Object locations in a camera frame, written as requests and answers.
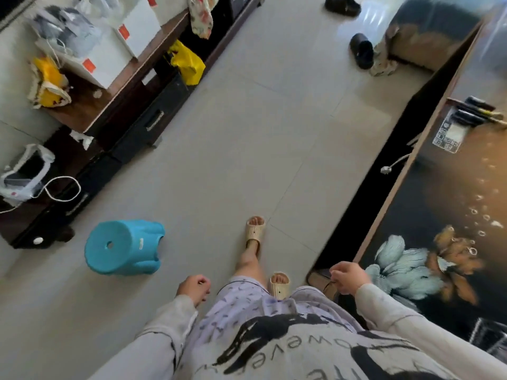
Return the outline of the yellow plastic bag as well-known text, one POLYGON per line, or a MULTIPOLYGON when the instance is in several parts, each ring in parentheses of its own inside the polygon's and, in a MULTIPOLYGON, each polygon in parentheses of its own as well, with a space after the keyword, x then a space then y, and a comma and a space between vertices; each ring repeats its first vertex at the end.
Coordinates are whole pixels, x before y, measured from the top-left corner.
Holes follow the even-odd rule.
POLYGON ((171 45, 167 53, 170 55, 169 63, 179 70, 185 85, 198 85, 206 70, 202 59, 179 40, 171 45))

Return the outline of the beige slipper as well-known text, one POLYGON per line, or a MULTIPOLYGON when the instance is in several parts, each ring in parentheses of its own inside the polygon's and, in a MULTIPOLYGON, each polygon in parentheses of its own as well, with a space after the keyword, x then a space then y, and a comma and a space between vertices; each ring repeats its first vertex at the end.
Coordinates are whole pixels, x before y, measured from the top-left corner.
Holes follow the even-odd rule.
POLYGON ((252 216, 246 221, 245 246, 247 249, 253 245, 256 247, 256 253, 258 253, 264 239, 265 228, 266 221, 262 216, 252 216))
POLYGON ((270 277, 270 294, 276 300, 284 300, 290 295, 290 279, 285 273, 276 272, 270 277))

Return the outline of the dark wooden cabinet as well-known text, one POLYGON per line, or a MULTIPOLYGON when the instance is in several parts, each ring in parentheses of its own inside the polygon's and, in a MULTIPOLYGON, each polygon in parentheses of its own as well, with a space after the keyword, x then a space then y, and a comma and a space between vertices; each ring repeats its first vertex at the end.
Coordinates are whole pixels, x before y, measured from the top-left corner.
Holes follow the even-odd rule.
POLYGON ((102 97, 92 97, 92 84, 70 75, 72 103, 49 110, 60 127, 43 145, 55 155, 48 178, 70 176, 50 184, 45 193, 0 214, 0 236, 14 249, 47 249, 75 235, 75 218, 138 153, 155 148, 162 133, 197 88, 185 85, 167 51, 177 39, 206 65, 205 76, 256 7, 264 0, 219 0, 212 11, 215 26, 209 39, 192 32, 188 11, 162 26, 144 50, 132 59, 102 97), (94 137, 88 150, 73 140, 71 130, 94 137))

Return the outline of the white plastic bag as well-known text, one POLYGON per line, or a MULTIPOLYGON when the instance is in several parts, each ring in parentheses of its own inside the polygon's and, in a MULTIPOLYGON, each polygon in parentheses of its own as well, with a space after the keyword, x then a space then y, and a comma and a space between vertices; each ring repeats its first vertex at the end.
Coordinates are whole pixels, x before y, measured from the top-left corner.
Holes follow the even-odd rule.
POLYGON ((55 160, 52 151, 39 144, 28 144, 0 174, 0 197, 16 207, 35 196, 55 160))

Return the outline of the crumpled white paper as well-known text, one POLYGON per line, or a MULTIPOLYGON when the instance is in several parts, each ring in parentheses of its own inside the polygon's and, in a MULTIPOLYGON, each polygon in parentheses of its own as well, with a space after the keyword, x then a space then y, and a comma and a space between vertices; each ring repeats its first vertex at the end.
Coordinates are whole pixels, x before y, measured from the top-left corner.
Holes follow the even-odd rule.
POLYGON ((83 146, 84 150, 88 150, 94 141, 94 137, 83 133, 78 133, 74 130, 71 130, 70 136, 73 138, 73 140, 80 143, 83 146))

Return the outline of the blue plastic stool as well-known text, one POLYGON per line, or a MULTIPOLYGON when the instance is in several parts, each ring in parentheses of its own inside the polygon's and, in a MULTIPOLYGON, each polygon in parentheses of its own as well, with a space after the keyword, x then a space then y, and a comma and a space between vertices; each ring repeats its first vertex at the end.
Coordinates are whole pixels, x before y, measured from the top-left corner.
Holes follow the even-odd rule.
POLYGON ((161 266, 158 246, 165 236, 162 223, 114 220, 99 223, 87 238, 85 261, 103 275, 153 274, 161 266))

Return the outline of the white printed sticker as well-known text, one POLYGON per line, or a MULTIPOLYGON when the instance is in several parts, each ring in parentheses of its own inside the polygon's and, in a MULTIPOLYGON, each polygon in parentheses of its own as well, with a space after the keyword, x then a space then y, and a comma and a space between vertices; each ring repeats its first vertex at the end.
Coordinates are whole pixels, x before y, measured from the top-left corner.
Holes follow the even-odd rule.
POLYGON ((465 125, 460 119, 455 118, 457 111, 458 109, 454 107, 449 109, 432 140, 432 145, 451 154, 458 152, 470 130, 469 125, 465 125))

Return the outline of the person's right hand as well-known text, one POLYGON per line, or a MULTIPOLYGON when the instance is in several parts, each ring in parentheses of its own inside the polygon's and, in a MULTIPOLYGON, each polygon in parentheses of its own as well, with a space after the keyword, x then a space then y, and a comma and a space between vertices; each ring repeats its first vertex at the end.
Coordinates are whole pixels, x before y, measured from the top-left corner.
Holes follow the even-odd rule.
POLYGON ((344 274, 345 285, 347 287, 347 294, 354 296, 356 292, 365 284, 371 284, 370 276, 355 262, 339 262, 347 264, 347 271, 344 274))

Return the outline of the white box with orange label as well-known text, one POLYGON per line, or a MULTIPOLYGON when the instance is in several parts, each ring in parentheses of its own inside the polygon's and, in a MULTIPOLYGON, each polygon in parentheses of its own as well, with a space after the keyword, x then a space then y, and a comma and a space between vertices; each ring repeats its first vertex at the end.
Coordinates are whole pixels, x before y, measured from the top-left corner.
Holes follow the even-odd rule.
POLYGON ((118 1, 120 10, 113 17, 112 26, 130 54, 140 59, 143 51, 161 30, 150 3, 154 0, 118 1))
POLYGON ((82 58, 72 56, 70 50, 65 52, 54 50, 41 38, 35 45, 47 55, 56 55, 58 58, 56 63, 61 66, 62 71, 73 73, 103 89, 111 86, 133 58, 112 30, 106 31, 101 41, 82 58))

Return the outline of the person's right forearm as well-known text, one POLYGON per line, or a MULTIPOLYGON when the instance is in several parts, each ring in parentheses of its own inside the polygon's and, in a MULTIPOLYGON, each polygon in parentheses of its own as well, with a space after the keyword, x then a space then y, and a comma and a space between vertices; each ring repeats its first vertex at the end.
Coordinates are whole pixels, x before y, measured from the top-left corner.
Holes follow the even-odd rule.
POLYGON ((369 327, 408 340, 460 380, 507 380, 507 364, 430 322, 374 284, 362 285, 354 300, 369 327))

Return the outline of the light patterned shorts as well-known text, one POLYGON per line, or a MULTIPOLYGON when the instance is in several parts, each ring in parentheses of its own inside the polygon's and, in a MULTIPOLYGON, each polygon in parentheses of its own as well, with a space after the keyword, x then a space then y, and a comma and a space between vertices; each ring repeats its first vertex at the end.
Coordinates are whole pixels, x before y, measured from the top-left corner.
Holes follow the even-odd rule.
POLYGON ((294 325, 341 325, 351 332, 364 328, 348 312, 311 286, 301 286, 279 300, 246 276, 234 276, 217 294, 210 311, 193 327, 189 348, 238 333, 243 342, 281 339, 294 325))

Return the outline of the clear glass cup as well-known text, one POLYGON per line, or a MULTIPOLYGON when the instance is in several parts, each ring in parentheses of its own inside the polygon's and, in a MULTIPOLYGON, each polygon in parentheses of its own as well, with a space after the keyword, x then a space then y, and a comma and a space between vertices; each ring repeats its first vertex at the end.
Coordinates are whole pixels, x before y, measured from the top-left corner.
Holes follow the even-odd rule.
POLYGON ((507 364, 507 325, 478 318, 468 342, 507 364))

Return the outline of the brown wooden block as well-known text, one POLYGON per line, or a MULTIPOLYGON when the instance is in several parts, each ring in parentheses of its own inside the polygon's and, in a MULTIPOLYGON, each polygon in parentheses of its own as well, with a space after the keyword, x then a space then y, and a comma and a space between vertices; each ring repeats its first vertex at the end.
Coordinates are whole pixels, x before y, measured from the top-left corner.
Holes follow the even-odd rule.
POLYGON ((328 299, 337 302, 339 292, 335 287, 331 273, 328 269, 313 269, 306 276, 306 282, 309 286, 321 291, 328 299))

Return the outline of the white shirt with black print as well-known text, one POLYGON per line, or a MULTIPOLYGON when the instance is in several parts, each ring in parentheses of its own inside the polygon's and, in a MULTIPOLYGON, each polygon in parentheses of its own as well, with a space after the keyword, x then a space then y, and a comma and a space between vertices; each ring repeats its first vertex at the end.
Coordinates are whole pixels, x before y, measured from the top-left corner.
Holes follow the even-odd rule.
POLYGON ((226 321, 186 348, 172 380, 460 380, 406 339, 327 316, 226 321))

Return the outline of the grey plastic bag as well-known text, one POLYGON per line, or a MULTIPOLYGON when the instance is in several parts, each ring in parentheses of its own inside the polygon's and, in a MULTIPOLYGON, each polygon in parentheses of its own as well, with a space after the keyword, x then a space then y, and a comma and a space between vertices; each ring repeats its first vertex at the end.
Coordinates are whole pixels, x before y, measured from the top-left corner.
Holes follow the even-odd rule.
POLYGON ((29 23, 52 49, 76 58, 88 56, 104 34, 73 7, 46 6, 39 9, 29 23))

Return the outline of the person's left hand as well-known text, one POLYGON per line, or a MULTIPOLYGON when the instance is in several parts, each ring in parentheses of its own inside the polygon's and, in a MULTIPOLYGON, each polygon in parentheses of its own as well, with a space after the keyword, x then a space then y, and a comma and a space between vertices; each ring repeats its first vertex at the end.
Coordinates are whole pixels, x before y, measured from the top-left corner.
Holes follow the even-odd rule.
POLYGON ((191 275, 188 276, 183 282, 180 283, 177 292, 176 297, 178 296, 186 296, 192 300, 192 303, 195 308, 197 308, 197 296, 198 296, 198 289, 197 289, 197 282, 198 282, 198 276, 204 276, 202 274, 197 275, 191 275))

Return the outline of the yellow and white bag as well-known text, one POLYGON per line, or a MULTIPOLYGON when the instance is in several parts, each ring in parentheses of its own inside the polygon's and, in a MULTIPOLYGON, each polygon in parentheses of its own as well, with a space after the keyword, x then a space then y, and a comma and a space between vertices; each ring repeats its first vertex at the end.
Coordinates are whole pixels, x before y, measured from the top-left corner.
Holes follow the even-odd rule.
POLYGON ((32 85, 27 95, 32 108, 57 108, 72 103, 71 86, 58 65, 49 57, 35 57, 30 63, 32 85))

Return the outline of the person's left forearm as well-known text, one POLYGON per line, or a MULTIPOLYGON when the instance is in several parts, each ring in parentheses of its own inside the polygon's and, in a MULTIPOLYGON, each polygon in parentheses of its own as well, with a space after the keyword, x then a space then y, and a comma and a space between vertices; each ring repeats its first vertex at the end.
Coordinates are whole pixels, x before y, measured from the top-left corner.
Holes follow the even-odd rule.
POLYGON ((176 296, 88 380, 171 380, 197 315, 188 295, 176 296))

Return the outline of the floral cloth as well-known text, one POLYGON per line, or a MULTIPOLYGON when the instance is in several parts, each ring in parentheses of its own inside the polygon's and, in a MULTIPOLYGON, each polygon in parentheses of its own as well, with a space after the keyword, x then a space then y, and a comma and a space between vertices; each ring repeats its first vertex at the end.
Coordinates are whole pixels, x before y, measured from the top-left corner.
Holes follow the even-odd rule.
POLYGON ((209 39, 213 28, 212 10, 219 0, 187 0, 192 32, 202 39, 209 39))

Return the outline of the patterned beige cloth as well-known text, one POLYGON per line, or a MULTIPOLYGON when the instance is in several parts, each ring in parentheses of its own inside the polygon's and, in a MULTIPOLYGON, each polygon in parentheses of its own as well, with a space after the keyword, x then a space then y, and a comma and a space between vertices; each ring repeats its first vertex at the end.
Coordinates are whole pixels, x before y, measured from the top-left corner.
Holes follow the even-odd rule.
POLYGON ((399 32, 398 25, 390 25, 383 36, 383 38, 373 48, 374 62, 373 66, 369 69, 371 76, 389 76, 393 74, 398 68, 398 62, 389 58, 389 51, 391 48, 392 40, 399 32))

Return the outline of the person's bare leg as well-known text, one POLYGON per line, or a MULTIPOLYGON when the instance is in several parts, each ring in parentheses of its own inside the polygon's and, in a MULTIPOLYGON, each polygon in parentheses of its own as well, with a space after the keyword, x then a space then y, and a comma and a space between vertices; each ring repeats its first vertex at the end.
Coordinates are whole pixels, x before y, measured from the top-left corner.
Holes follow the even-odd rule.
POLYGON ((244 252, 240 255, 233 276, 243 276, 256 280, 267 289, 266 275, 259 262, 260 244, 257 240, 248 240, 244 252))

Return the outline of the black slipper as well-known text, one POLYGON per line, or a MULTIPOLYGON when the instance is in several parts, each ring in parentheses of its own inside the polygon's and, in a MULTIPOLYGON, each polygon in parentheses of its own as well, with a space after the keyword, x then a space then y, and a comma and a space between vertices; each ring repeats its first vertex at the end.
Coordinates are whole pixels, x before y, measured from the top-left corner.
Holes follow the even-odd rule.
POLYGON ((325 0, 324 7, 328 12, 351 18, 359 16, 362 11, 361 5, 355 0, 325 0))
POLYGON ((356 33, 349 42, 350 52, 358 68, 369 70, 374 64, 374 49, 363 33, 356 33))

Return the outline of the dark sofa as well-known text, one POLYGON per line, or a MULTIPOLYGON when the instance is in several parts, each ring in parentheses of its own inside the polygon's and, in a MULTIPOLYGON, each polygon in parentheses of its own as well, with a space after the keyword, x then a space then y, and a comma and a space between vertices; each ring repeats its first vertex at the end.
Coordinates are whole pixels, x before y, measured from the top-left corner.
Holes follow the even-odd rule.
POLYGON ((390 60, 437 71, 503 0, 404 0, 385 32, 390 60))

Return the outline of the glass table with flower print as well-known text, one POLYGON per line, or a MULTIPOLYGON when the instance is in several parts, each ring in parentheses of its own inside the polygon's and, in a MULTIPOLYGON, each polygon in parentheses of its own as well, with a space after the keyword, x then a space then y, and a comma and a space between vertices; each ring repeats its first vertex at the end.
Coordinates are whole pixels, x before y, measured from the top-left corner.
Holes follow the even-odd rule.
POLYGON ((410 99, 313 267, 357 262, 465 341, 478 318, 507 325, 507 129, 470 127, 455 154, 432 145, 447 98, 469 96, 507 121, 507 1, 410 99))

